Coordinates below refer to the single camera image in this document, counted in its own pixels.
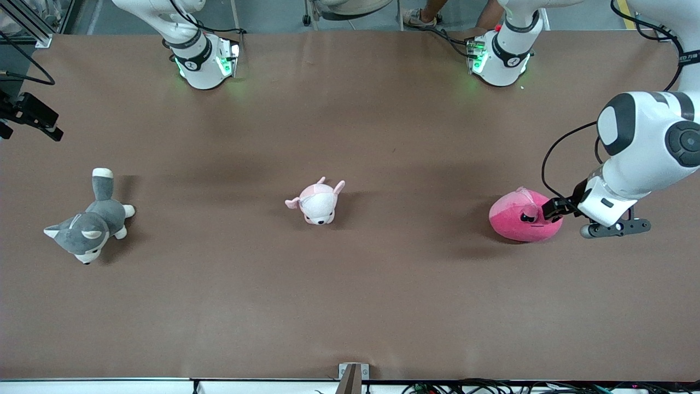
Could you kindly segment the round bright pink plush toy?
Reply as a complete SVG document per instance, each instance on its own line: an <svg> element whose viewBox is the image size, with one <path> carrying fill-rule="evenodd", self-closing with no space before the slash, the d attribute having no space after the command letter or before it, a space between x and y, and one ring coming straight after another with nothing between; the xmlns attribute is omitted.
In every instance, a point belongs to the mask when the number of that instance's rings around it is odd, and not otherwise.
<svg viewBox="0 0 700 394"><path fill-rule="evenodd" d="M549 199L535 190L519 187L498 199L488 210L488 221L498 235L509 240L542 242L554 237L563 220L545 219L543 205Z"/></svg>

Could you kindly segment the pale pink pig plush toy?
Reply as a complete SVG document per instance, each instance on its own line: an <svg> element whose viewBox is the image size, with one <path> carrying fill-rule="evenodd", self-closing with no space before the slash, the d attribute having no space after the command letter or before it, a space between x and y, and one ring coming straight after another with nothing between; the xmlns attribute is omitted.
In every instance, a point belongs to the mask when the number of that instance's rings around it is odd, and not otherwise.
<svg viewBox="0 0 700 394"><path fill-rule="evenodd" d="M321 177L316 183L306 187L294 199L285 200L285 206L291 210L300 210L307 224L322 226L332 223L335 219L339 194L346 182L341 180L337 185L331 187L325 181L326 178Z"/></svg>

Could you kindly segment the grey husky plush toy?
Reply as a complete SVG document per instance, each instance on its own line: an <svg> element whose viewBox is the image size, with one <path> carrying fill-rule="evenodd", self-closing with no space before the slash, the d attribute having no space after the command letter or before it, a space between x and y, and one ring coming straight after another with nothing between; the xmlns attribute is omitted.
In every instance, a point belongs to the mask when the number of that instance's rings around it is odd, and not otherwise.
<svg viewBox="0 0 700 394"><path fill-rule="evenodd" d="M43 229L43 234L84 265L91 264L100 256L111 237L124 239L127 235L126 219L136 213L133 205L113 199L112 170L95 168L91 174L91 184L95 200L85 211Z"/></svg>

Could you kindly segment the person bare leg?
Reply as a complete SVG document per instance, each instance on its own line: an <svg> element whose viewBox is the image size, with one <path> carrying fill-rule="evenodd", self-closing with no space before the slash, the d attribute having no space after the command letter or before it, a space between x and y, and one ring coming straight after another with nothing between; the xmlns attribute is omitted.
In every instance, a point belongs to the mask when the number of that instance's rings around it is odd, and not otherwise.
<svg viewBox="0 0 700 394"><path fill-rule="evenodd" d="M477 18L476 27L483 30L494 30L505 13L498 0L487 0L487 3Z"/></svg>

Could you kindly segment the person leg with sneaker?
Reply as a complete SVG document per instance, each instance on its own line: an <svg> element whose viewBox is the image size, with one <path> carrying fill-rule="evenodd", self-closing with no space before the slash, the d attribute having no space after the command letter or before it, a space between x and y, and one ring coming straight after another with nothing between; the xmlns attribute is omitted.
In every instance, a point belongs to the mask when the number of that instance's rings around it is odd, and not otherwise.
<svg viewBox="0 0 700 394"><path fill-rule="evenodd" d="M440 18L439 13L448 0L425 0L421 8L403 8L401 10L402 24L415 29L435 27Z"/></svg>

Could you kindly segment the metal bracket on table edge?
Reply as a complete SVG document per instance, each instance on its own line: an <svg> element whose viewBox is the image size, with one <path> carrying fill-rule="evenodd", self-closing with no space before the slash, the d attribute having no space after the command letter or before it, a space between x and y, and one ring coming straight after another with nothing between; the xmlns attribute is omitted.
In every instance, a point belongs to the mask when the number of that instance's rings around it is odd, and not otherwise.
<svg viewBox="0 0 700 394"><path fill-rule="evenodd" d="M345 362L338 365L339 384L335 394L371 394L370 365L360 362Z"/></svg>

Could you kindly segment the aluminium frame profile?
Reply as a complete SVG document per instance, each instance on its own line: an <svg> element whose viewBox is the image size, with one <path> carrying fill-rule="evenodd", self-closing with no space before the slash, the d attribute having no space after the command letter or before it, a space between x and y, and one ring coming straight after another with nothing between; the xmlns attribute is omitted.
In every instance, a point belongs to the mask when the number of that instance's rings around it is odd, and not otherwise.
<svg viewBox="0 0 700 394"><path fill-rule="evenodd" d="M53 35L65 33L75 0L0 0L0 43L33 43L47 48Z"/></svg>

